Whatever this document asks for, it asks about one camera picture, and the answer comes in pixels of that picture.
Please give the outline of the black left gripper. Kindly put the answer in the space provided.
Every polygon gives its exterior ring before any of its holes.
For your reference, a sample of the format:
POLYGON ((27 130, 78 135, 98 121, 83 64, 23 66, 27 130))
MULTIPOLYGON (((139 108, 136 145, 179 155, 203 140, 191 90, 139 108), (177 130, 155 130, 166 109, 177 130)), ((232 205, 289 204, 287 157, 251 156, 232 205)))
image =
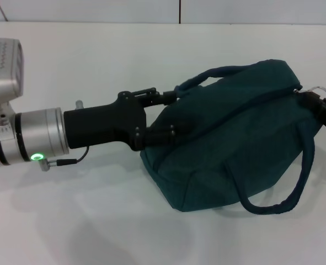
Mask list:
POLYGON ((171 105, 177 99, 175 91, 160 94, 156 88, 149 88, 122 92, 109 105, 66 111, 63 118, 68 146, 78 149, 118 141, 139 151, 143 146, 171 145, 177 137, 189 134, 192 124, 153 124, 146 128, 144 107, 171 105))

